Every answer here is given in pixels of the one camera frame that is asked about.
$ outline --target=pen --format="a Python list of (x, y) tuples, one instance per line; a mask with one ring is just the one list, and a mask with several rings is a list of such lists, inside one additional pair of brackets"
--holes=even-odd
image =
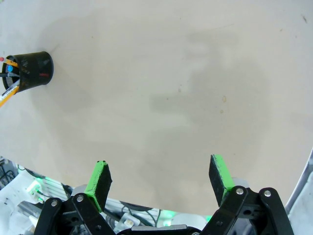
[(20, 80), (17, 80), (2, 94), (0, 97), (0, 107), (19, 90), (19, 87)]
[(0, 61), (6, 63), (8, 65), (12, 65), (14, 67), (18, 67), (18, 63), (14, 62), (12, 60), (6, 59), (4, 57), (0, 57)]
[(0, 77), (19, 77), (19, 75), (13, 72), (3, 72), (3, 73), (0, 73)]

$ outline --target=white table surface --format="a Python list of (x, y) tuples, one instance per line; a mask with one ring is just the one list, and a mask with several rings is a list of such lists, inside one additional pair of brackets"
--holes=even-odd
[(210, 214), (222, 154), (287, 202), (312, 147), (312, 1), (6, 0), (0, 19), (0, 54), (54, 61), (1, 108), (4, 157), (72, 186), (106, 160), (109, 197)]

